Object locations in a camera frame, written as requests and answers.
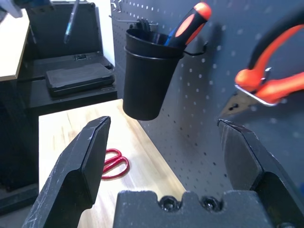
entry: pegboard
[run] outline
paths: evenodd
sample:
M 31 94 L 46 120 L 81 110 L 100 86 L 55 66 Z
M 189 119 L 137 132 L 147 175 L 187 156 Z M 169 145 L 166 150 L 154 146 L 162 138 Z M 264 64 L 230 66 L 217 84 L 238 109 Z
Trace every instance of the pegboard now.
M 117 19 L 147 18 L 158 31 L 169 34 L 199 1 L 122 0 Z M 186 48 L 202 56 L 181 59 L 172 77 L 160 115 L 142 122 L 155 146 L 187 190 L 220 197 L 231 189 L 221 149 L 217 116 L 235 92 L 234 77 L 247 67 L 262 35 L 302 0 L 207 0 L 213 14 Z M 125 31 L 129 24 L 113 20 L 115 63 L 120 70 L 119 96 L 123 95 Z M 304 31 L 301 30 L 271 57 L 271 78 L 304 71 Z M 299 188 L 304 183 L 304 93 L 283 99 L 275 107 L 257 105 L 230 120 L 254 131 L 262 144 L 281 162 Z

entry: wooden tabletop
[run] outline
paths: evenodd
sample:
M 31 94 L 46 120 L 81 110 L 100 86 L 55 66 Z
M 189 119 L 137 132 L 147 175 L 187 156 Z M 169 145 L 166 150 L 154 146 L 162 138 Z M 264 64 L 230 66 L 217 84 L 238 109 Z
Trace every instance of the wooden tabletop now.
M 25 9 L 22 18 L 7 14 L 0 22 L 0 81 L 16 79 L 26 43 L 29 18 Z
M 65 147 L 89 121 L 101 116 L 111 117 L 107 148 L 119 149 L 130 161 L 124 177 L 101 181 L 96 203 L 82 214 L 79 228 L 111 228 L 117 193 L 122 190 L 152 190 L 159 199 L 173 195 L 178 200 L 185 191 L 139 123 L 124 113 L 122 103 L 110 101 L 39 117 L 40 189 Z

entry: white wall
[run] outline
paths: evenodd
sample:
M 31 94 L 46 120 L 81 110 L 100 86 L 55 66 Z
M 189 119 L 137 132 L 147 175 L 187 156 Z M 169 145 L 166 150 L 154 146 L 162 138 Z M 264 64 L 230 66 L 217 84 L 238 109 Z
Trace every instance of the white wall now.
M 109 15 L 111 15 L 111 0 L 87 1 L 94 2 L 98 7 L 104 57 L 106 57 L 109 62 L 115 66 L 112 19 L 109 17 Z

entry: black cup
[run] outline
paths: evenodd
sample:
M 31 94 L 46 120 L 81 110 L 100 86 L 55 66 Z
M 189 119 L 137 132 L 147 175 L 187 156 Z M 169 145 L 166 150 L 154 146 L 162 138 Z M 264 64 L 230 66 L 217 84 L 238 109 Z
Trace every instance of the black cup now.
M 168 35 L 158 32 L 146 32 L 141 29 L 128 29 L 126 32 L 126 49 L 133 54 L 155 57 L 176 58 L 182 56 L 184 48 L 164 46 Z
M 153 58 L 126 52 L 123 110 L 134 119 L 153 120 L 161 110 L 175 67 L 183 56 Z
M 168 36 L 140 29 L 127 30 L 123 110 L 137 120 L 155 119 L 162 107 L 184 48 L 163 44 Z

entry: gray floor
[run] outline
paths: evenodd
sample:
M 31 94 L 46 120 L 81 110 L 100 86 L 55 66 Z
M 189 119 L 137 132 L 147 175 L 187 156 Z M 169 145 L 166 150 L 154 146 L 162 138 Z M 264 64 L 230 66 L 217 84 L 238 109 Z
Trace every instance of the gray floor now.
M 0 216 L 0 228 L 20 228 L 32 206 Z

